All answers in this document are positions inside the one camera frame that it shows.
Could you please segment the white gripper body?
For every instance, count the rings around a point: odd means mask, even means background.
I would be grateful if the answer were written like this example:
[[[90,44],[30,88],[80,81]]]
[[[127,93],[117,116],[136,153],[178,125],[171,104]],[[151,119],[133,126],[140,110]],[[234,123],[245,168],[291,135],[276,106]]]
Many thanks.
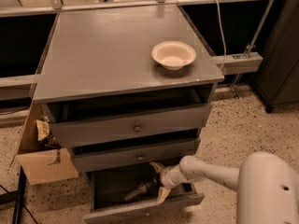
[[[178,165],[167,166],[160,173],[160,179],[164,187],[173,189],[184,181],[184,176]]]

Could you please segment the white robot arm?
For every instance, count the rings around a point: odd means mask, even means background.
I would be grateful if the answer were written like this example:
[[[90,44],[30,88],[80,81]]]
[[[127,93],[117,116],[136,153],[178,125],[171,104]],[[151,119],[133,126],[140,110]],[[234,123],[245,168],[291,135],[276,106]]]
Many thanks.
[[[252,153],[239,168],[208,164],[194,156],[174,166],[152,166],[162,182],[158,203],[174,187],[203,177],[237,193],[236,224],[299,224],[299,174],[274,154]]]

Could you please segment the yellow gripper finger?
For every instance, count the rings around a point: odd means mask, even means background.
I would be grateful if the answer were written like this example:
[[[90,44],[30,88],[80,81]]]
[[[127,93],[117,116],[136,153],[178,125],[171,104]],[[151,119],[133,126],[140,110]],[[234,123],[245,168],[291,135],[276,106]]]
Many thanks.
[[[150,165],[154,168],[157,174],[160,174],[165,166],[159,162],[151,162]]]
[[[170,192],[171,192],[170,188],[159,187],[157,204],[162,204],[166,200]]]

